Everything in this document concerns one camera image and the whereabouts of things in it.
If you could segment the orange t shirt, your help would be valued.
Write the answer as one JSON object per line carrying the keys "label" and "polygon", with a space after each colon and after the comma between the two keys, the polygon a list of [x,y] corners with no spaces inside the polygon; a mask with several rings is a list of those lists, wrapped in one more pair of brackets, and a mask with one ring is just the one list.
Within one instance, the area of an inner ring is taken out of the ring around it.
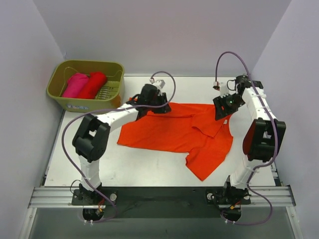
{"label": "orange t shirt", "polygon": [[233,136],[230,117],[215,119],[209,104],[171,103],[171,112],[152,112],[121,128],[117,143],[122,146],[187,153],[186,167],[204,181],[226,158]]}

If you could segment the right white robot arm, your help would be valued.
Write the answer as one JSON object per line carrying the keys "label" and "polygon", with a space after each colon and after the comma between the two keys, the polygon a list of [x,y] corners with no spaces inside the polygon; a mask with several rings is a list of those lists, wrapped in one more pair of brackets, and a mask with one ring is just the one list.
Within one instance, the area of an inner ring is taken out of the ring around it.
{"label": "right white robot arm", "polygon": [[260,168],[270,165],[277,157],[286,131],[285,122],[279,121],[270,110],[260,81],[251,81],[246,75],[237,76],[233,81],[233,94],[227,84],[214,82],[214,89],[220,93],[213,99],[215,120],[225,119],[241,106],[246,106],[252,122],[243,139],[241,163],[214,195],[220,203],[249,198],[251,179]]}

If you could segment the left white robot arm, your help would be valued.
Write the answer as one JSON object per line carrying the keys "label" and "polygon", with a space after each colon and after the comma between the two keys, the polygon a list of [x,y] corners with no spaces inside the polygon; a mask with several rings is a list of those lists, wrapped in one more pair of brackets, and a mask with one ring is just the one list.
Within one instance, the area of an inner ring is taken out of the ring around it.
{"label": "left white robot arm", "polygon": [[145,84],[139,94],[121,107],[98,116],[88,114],[82,119],[72,145],[79,156],[80,170],[83,173],[79,190],[89,204],[97,204],[102,198],[99,160],[106,151],[109,134],[130,122],[141,119],[148,112],[169,113],[171,108],[166,93],[162,91],[164,85],[164,80]]}

